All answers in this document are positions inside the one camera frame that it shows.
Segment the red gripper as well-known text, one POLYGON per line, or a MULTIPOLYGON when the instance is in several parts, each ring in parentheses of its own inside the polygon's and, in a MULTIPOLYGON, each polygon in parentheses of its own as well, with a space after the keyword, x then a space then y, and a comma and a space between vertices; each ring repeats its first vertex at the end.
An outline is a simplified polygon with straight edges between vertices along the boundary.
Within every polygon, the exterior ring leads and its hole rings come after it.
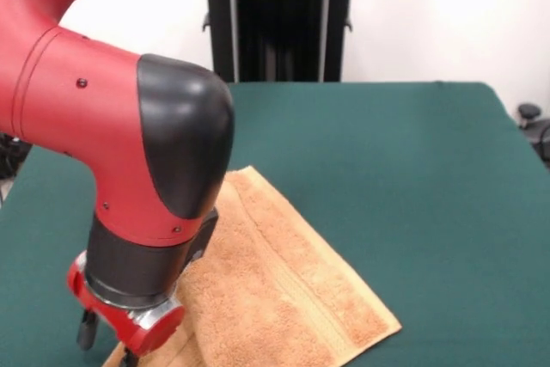
POLYGON ((70 265, 67 285, 83 306, 76 342, 81 350, 90 350, 99 321, 104 321, 124 344, 121 367, 137 367, 140 356, 161 347, 183 320, 185 310, 175 292, 154 306, 143 309, 120 307, 99 297, 85 278, 86 253, 81 252, 70 265))

